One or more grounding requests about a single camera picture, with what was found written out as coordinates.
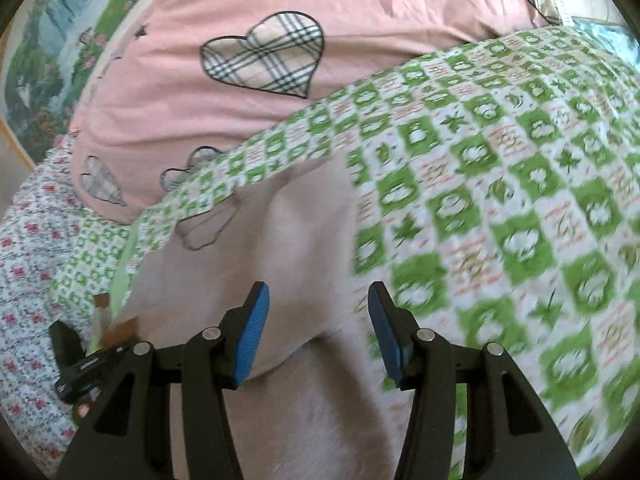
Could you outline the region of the left hand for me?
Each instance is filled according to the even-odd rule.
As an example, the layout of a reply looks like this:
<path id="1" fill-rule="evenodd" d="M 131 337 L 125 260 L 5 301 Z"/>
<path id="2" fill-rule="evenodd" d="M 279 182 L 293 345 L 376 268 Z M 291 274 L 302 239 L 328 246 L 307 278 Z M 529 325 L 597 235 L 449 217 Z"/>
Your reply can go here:
<path id="1" fill-rule="evenodd" d="M 100 394 L 100 388 L 92 388 L 74 403 L 73 418 L 76 425 L 80 425 L 85 420 Z"/>

